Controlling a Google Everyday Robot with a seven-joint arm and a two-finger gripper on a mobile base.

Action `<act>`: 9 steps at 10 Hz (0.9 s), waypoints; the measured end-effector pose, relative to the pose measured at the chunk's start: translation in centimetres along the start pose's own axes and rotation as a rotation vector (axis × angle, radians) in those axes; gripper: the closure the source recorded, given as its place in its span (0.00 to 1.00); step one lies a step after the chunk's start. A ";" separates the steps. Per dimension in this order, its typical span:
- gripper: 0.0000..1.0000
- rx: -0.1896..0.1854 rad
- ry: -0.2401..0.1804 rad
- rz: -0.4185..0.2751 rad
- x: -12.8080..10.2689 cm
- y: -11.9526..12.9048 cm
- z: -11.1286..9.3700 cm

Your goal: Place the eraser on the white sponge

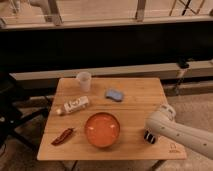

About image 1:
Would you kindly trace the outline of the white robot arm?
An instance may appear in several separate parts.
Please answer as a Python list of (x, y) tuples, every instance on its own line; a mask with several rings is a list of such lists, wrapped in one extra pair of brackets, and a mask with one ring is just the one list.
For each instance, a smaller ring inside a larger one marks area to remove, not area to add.
[(175, 116), (172, 106), (160, 105), (145, 120), (144, 139), (154, 144), (162, 135), (213, 160), (213, 133), (179, 124)]

